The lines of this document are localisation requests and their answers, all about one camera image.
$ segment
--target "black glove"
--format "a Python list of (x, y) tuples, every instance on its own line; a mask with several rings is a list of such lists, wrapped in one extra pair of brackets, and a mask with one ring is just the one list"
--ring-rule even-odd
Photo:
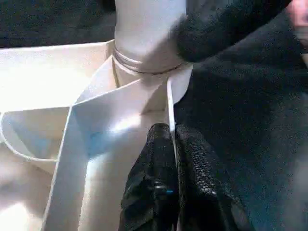
[(169, 126), (155, 124), (131, 169), (119, 231), (171, 231), (178, 220), (178, 176)]
[(175, 29), (179, 55), (198, 62), (213, 56), (277, 16), (291, 0), (202, 0)]
[(184, 126), (177, 126), (176, 134), (178, 170), (169, 126), (151, 127), (128, 176), (119, 230), (171, 231), (179, 214), (182, 231), (253, 230), (223, 164), (202, 135)]
[(252, 231), (213, 148), (197, 130), (176, 127), (182, 231)]

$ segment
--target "curved white edge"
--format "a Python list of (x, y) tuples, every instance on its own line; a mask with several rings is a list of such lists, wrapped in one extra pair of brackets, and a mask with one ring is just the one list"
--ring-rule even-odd
[(7, 139), (5, 138), (4, 132), (3, 132), (3, 128), (2, 128), (2, 123), (4, 121), (4, 116), (5, 116), (5, 112), (3, 112), (0, 115), (0, 137), (2, 137), (4, 143), (6, 144), (6, 146), (17, 156), (25, 159), (26, 161), (36, 161), (36, 162), (48, 162), (48, 163), (55, 163), (57, 162), (57, 159), (38, 159), (35, 157), (30, 157), (27, 155), (24, 155), (22, 153), (20, 153), (19, 151), (17, 151), (16, 149), (14, 149), (14, 147), (7, 141)]

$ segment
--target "black cloth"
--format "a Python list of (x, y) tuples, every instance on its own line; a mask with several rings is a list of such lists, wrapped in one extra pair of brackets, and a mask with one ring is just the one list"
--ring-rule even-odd
[(285, 13), (194, 66), (176, 122), (227, 166), (258, 231), (308, 230), (308, 71)]
[(0, 0), (0, 48), (113, 39), (116, 13), (105, 0)]

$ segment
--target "black mesh fabric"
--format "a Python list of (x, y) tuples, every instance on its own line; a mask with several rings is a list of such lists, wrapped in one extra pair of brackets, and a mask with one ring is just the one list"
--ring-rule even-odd
[(178, 217), (178, 176), (169, 126), (153, 125), (129, 173), (119, 231), (170, 231)]
[(183, 231), (254, 230), (229, 175), (201, 133), (177, 126)]

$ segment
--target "plastic pipe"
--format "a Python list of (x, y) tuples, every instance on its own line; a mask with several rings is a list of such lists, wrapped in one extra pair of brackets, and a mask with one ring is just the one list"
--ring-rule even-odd
[(126, 68), (163, 73), (181, 64), (170, 30), (186, 14), (186, 0), (115, 0), (115, 58)]

